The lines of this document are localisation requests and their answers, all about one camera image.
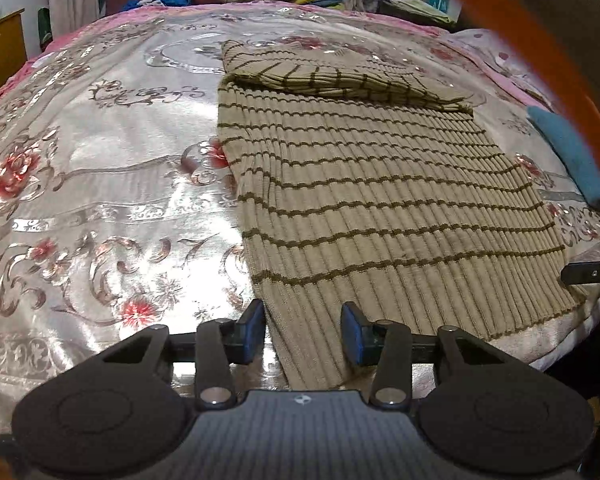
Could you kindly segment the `white floral pillow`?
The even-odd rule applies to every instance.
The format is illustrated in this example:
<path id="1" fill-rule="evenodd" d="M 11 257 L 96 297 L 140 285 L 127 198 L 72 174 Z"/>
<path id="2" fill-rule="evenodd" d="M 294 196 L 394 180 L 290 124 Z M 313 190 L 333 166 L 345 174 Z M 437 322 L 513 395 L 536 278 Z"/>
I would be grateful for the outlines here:
<path id="1" fill-rule="evenodd" d="M 441 36 L 440 41 L 469 58 L 494 84 L 525 106 L 557 112 L 553 92 L 493 30 L 465 29 Z"/>

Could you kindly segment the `floral satin bedspread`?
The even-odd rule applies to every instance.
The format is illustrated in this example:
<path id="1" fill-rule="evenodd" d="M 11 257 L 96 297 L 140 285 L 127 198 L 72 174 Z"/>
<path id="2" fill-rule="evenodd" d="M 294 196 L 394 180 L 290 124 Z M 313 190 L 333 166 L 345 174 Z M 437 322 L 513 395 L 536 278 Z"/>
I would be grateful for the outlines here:
<path id="1" fill-rule="evenodd" d="M 0 91 L 0 434 L 34 387 L 142 328 L 230 318 L 252 298 L 236 186 L 216 136 L 228 40 L 399 65 L 470 96 L 570 256 L 600 214 L 528 121 L 543 95 L 464 42 L 396 18 L 300 6 L 149 9 L 105 18 Z"/>

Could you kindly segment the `teal blue garment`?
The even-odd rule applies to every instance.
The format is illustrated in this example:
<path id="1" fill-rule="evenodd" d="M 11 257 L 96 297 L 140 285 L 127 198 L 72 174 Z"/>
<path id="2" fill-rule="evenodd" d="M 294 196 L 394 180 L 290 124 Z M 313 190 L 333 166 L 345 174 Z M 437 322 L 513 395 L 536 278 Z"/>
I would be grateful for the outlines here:
<path id="1" fill-rule="evenodd" d="M 566 118 L 528 106 L 530 122 L 560 158 L 585 201 L 600 211 L 600 167 L 580 132 Z"/>

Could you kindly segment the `beige striped knit sweater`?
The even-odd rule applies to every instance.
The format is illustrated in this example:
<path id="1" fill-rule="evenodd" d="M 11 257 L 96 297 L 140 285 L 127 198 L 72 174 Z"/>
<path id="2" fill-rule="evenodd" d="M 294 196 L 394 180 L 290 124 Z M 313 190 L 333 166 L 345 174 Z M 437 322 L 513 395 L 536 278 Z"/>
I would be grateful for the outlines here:
<path id="1" fill-rule="evenodd" d="M 223 44 L 218 137 L 288 384 L 342 385 L 348 301 L 491 340 L 576 310 L 539 193 L 463 92 L 355 52 Z"/>

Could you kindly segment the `wooden bedside desk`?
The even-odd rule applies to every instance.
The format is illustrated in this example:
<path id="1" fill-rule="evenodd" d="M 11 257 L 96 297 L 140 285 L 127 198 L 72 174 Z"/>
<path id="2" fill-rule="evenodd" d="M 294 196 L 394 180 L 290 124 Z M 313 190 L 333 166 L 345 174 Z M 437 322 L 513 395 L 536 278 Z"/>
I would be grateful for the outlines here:
<path id="1" fill-rule="evenodd" d="M 23 9 L 0 18 L 0 88 L 27 62 L 21 14 Z"/>

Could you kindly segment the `green bottle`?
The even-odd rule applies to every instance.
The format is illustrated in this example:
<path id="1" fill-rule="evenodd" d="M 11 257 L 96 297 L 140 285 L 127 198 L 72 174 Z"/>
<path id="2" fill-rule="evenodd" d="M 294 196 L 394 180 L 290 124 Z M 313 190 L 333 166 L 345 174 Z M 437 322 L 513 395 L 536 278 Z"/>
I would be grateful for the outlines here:
<path id="1" fill-rule="evenodd" d="M 38 44 L 40 50 L 44 52 L 53 41 L 52 25 L 50 24 L 50 9 L 41 8 L 38 10 Z"/>

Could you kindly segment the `light green folded cloth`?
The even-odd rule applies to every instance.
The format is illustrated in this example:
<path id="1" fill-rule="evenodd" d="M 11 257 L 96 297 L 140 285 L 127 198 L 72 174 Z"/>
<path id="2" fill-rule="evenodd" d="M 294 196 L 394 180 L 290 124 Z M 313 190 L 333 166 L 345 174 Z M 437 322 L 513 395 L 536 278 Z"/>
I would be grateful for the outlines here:
<path id="1" fill-rule="evenodd" d="M 445 14 L 434 6 L 430 6 L 429 3 L 422 0 L 388 0 L 387 3 L 398 10 L 415 14 L 421 18 L 428 18 L 428 20 L 436 23 L 454 23 L 454 20 L 448 14 Z"/>

